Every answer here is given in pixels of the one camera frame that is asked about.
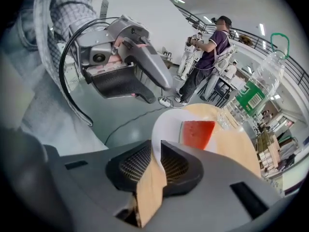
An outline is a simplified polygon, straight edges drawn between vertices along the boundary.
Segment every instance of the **gray floor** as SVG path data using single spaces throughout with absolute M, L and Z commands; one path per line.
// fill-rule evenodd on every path
M 170 72 L 173 76 L 176 75 L 176 71 L 176 67 L 170 68 Z M 177 97 L 175 89 L 180 88 L 183 85 L 182 82 L 174 79 L 173 89 L 169 92 L 163 91 L 163 95 L 174 95 Z M 161 89 L 152 83 L 151 80 L 146 80 L 146 86 L 152 90 L 156 97 L 161 96 Z M 192 97 L 190 104 L 204 103 L 204 101 L 196 95 L 197 91 L 198 90 L 196 90 Z M 74 91 L 71 92 L 71 95 L 77 105 L 92 118 L 94 121 L 92 129 L 103 143 L 105 143 L 109 134 L 118 126 L 146 112 L 163 107 L 158 101 L 153 104 L 147 104 L 134 97 L 105 99 L 97 93 L 92 85 L 88 85 L 85 81 L 79 82 Z M 112 134 L 106 146 L 116 147 L 150 139 L 155 121 L 166 110 L 167 109 L 155 111 L 129 122 Z

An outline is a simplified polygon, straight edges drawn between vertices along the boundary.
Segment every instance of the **white humanoid robot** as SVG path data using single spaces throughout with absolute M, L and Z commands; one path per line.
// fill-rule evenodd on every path
M 190 72 L 192 66 L 194 66 L 197 63 L 197 61 L 201 58 L 203 54 L 203 51 L 190 44 L 191 38 L 194 40 L 201 41 L 203 43 L 201 33 L 189 37 L 188 41 L 186 41 L 184 45 L 184 54 L 177 71 L 178 76 L 180 76 L 182 80 L 187 79 L 187 75 Z

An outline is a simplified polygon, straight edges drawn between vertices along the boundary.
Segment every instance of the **white ceiling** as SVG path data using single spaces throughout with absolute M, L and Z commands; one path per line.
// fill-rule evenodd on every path
M 276 27 L 272 26 L 273 22 L 269 23 L 276 17 L 276 10 L 284 8 L 278 1 L 273 0 L 183 0 L 185 4 L 175 3 L 178 6 L 188 10 L 200 19 L 204 20 L 203 16 L 218 18 L 221 15 L 228 16 L 233 27 L 239 28 L 250 33 L 262 36 L 259 29 L 259 24 L 267 24 L 266 33 L 273 33 Z

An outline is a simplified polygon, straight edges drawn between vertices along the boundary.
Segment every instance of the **sneaker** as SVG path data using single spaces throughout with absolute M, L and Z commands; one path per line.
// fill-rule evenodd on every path
M 186 106 L 188 104 L 187 102 L 181 101 L 181 98 L 175 98 L 175 101 L 183 106 Z
M 176 90 L 176 93 L 181 97 L 182 94 L 179 92 L 179 89 Z

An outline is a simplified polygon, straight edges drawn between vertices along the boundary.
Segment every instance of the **purple t-shirt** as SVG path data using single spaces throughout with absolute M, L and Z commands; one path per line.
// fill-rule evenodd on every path
M 228 32 L 223 31 L 215 31 L 213 35 L 209 38 L 210 41 L 214 42 L 216 45 L 217 55 L 222 53 L 228 47 Z M 210 68 L 214 63 L 214 51 L 204 52 L 203 56 L 196 64 L 196 68 L 199 69 L 207 69 Z

